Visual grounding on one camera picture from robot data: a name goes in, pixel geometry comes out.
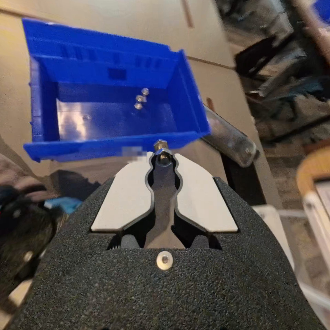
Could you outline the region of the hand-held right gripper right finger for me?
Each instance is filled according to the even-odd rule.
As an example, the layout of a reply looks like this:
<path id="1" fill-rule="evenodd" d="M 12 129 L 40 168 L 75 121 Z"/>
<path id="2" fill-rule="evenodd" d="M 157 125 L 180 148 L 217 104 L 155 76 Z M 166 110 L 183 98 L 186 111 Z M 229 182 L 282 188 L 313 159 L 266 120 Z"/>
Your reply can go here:
<path id="1" fill-rule="evenodd" d="M 178 217 L 205 233 L 236 233 L 237 224 L 215 182 L 203 167 L 175 154 L 179 188 L 175 195 Z"/>

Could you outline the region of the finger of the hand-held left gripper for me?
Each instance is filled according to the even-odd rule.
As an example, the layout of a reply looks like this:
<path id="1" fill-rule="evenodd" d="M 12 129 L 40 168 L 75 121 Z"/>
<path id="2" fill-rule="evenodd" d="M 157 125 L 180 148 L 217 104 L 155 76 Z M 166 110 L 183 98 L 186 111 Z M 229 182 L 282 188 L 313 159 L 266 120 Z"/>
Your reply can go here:
<path id="1" fill-rule="evenodd" d="M 9 294 L 8 302 L 10 303 L 10 306 L 19 307 L 23 303 L 32 283 L 33 278 L 26 279 Z"/>

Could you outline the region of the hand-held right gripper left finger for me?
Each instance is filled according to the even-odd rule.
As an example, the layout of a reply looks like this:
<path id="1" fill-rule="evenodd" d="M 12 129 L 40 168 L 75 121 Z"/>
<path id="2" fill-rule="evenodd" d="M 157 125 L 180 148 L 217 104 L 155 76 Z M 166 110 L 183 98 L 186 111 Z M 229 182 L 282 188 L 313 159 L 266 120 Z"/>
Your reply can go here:
<path id="1" fill-rule="evenodd" d="M 114 177 L 91 226 L 92 232 L 121 232 L 148 216 L 155 206 L 148 183 L 153 152 L 124 166 Z"/>

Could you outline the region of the silver hex bolt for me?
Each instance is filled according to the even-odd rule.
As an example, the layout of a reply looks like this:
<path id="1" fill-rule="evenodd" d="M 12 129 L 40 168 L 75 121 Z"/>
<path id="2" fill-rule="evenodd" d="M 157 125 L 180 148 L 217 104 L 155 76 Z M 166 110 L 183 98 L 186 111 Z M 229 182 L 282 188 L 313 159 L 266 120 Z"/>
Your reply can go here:
<path id="1" fill-rule="evenodd" d="M 138 103 L 135 101 L 134 107 L 137 110 L 142 110 L 143 106 L 147 103 L 147 98 L 149 96 L 150 92 L 148 88 L 143 88 L 141 89 L 141 93 L 139 95 L 143 95 L 145 97 L 145 102 L 144 103 Z"/>
<path id="2" fill-rule="evenodd" d="M 172 154 L 168 148 L 162 147 L 155 152 L 156 163 L 159 166 L 167 167 L 172 163 Z"/>

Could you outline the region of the blue plastic bin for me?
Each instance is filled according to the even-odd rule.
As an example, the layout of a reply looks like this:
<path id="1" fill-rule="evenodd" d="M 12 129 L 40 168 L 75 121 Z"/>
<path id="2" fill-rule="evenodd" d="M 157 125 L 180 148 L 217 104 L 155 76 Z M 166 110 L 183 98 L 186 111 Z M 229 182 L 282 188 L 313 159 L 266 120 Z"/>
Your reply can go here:
<path id="1" fill-rule="evenodd" d="M 179 149 L 210 133 L 183 50 L 140 39 L 22 19 L 30 56 L 35 162 L 69 162 Z M 142 110 L 136 95 L 148 88 Z"/>

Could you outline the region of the person's left forearm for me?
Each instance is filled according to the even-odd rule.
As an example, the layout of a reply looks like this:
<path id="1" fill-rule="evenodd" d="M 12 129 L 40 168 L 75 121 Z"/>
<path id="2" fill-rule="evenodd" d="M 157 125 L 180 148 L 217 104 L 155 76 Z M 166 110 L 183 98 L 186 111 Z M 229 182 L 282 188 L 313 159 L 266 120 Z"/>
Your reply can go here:
<path id="1" fill-rule="evenodd" d="M 28 174 L 2 154 L 0 155 L 0 186 L 11 187 L 34 202 L 59 197 L 53 189 L 48 189 L 39 179 Z"/>

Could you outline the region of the grey metal clamp lever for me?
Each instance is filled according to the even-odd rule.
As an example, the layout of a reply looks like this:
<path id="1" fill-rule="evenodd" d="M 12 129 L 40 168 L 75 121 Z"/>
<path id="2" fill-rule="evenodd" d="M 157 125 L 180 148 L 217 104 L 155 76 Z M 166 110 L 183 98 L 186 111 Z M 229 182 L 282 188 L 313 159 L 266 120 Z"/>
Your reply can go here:
<path id="1" fill-rule="evenodd" d="M 201 140 L 227 156 L 240 167 L 250 167 L 259 155 L 253 140 L 208 106 L 205 104 L 203 106 L 210 126 L 210 133 L 201 137 Z"/>

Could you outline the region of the printed instruction sheet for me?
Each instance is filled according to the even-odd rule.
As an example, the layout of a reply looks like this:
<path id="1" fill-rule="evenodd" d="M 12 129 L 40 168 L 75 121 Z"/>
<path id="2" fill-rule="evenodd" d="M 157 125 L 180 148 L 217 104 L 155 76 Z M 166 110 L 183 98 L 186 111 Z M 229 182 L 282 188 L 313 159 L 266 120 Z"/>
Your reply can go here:
<path id="1" fill-rule="evenodd" d="M 330 204 L 330 181 L 318 181 L 315 184 L 316 191 L 324 205 Z"/>

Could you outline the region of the beige table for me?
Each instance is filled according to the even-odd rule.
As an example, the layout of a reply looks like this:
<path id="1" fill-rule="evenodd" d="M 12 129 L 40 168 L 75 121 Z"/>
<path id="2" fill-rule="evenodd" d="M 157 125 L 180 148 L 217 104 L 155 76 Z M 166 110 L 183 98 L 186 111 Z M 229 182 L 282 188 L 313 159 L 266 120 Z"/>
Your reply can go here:
<path id="1" fill-rule="evenodd" d="M 189 58 L 235 67 L 214 1 L 1 0 L 1 12 L 184 49 Z"/>

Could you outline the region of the small blue bin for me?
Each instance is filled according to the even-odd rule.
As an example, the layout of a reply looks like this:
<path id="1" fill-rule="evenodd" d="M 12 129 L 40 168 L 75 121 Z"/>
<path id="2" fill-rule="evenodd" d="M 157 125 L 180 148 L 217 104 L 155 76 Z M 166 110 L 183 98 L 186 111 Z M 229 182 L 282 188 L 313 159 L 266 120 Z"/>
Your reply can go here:
<path id="1" fill-rule="evenodd" d="M 325 22 L 330 20 L 330 1 L 329 0 L 316 0 L 314 9 L 318 16 Z"/>

